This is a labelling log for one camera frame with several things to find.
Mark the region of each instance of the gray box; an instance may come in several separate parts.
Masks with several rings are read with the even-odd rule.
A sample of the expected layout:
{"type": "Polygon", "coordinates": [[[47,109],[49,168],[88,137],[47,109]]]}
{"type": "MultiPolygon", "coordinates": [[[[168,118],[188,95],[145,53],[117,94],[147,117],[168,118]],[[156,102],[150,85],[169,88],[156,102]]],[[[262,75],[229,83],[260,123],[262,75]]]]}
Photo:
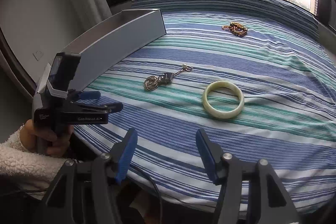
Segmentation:
{"type": "Polygon", "coordinates": [[[69,89],[83,90],[119,61],[165,34],[160,9],[123,10],[97,24],[63,49],[82,55],[69,89]]]}

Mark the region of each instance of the electrical outlet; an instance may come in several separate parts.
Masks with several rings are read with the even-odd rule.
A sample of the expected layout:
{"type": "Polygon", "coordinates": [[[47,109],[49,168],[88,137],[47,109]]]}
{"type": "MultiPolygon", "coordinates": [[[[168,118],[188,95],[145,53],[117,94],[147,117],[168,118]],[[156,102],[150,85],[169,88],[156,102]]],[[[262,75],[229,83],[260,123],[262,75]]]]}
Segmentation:
{"type": "Polygon", "coordinates": [[[43,56],[43,52],[40,50],[36,50],[35,52],[33,52],[33,55],[35,56],[37,61],[40,61],[41,57],[43,56]]]}

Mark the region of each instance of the jewelry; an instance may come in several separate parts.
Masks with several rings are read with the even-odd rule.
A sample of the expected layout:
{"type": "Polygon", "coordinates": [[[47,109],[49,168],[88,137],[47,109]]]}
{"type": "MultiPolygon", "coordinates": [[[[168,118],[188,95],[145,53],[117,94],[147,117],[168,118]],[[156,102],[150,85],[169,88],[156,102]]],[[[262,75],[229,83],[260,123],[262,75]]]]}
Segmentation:
{"type": "Polygon", "coordinates": [[[159,85],[167,85],[171,84],[173,78],[176,75],[179,75],[181,72],[187,71],[191,72],[193,68],[190,66],[187,66],[186,64],[182,65],[182,70],[179,70],[176,73],[172,72],[165,72],[163,75],[156,76],[149,76],[146,78],[145,82],[143,83],[143,87],[145,90],[152,91],[155,90],[159,85]]]}
{"type": "Polygon", "coordinates": [[[203,92],[203,96],[202,96],[202,101],[203,101],[203,106],[206,109],[207,112],[209,112],[209,114],[211,114],[212,116],[216,117],[216,118],[220,118],[220,119],[229,119],[232,118],[234,116],[237,116],[241,110],[243,109],[244,106],[244,94],[241,91],[241,89],[239,87],[237,87],[235,84],[226,82],[226,81],[218,81],[218,82],[214,82],[211,83],[210,85],[208,85],[204,92],[203,92]],[[231,110],[231,111],[219,111],[217,109],[214,109],[208,102],[208,94],[210,91],[216,90],[218,88],[228,88],[230,90],[232,90],[235,95],[238,96],[239,98],[239,105],[236,109],[231,110]]]}
{"type": "Polygon", "coordinates": [[[247,35],[248,29],[244,27],[244,25],[238,23],[238,22],[231,22],[229,26],[224,25],[222,26],[223,30],[228,30],[234,35],[238,37],[243,37],[247,35]]]}

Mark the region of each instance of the bracelet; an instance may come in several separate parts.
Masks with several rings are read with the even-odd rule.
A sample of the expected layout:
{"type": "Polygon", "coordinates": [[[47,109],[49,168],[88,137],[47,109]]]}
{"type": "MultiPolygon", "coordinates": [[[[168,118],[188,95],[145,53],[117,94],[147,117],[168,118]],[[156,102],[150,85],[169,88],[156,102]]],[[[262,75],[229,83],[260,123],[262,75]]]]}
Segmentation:
{"type": "Polygon", "coordinates": [[[228,119],[228,118],[237,116],[243,109],[244,94],[241,91],[241,89],[237,87],[236,85],[226,82],[226,81],[218,81],[218,82],[211,83],[205,88],[203,92],[202,101],[203,101],[204,108],[206,109],[207,112],[209,112],[209,114],[211,114],[212,116],[216,118],[228,119]],[[208,94],[210,91],[216,90],[218,88],[228,88],[232,90],[239,98],[240,102],[239,102],[238,107],[231,111],[220,111],[220,110],[214,109],[208,102],[208,94]]]}

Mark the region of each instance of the black cable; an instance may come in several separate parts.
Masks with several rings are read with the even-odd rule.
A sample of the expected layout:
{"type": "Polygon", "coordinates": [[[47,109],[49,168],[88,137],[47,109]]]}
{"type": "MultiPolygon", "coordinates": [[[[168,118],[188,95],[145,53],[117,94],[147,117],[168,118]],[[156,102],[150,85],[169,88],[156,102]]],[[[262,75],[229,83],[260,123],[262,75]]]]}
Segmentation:
{"type": "Polygon", "coordinates": [[[19,194],[19,193],[41,193],[41,192],[45,192],[46,190],[48,190],[48,188],[44,188],[41,190],[16,190],[16,191],[11,191],[5,194],[1,194],[0,198],[2,198],[3,196],[14,195],[14,194],[19,194]]]}
{"type": "Polygon", "coordinates": [[[160,191],[156,185],[156,183],[154,182],[154,180],[151,178],[150,175],[148,175],[145,171],[143,171],[141,168],[137,167],[134,164],[130,164],[130,168],[137,170],[139,173],[141,173],[145,179],[147,179],[148,181],[150,181],[150,183],[153,185],[155,192],[157,194],[157,197],[159,198],[159,202],[160,202],[160,221],[159,224],[162,224],[162,214],[163,214],[163,204],[162,204],[162,196],[160,194],[160,191]]]}

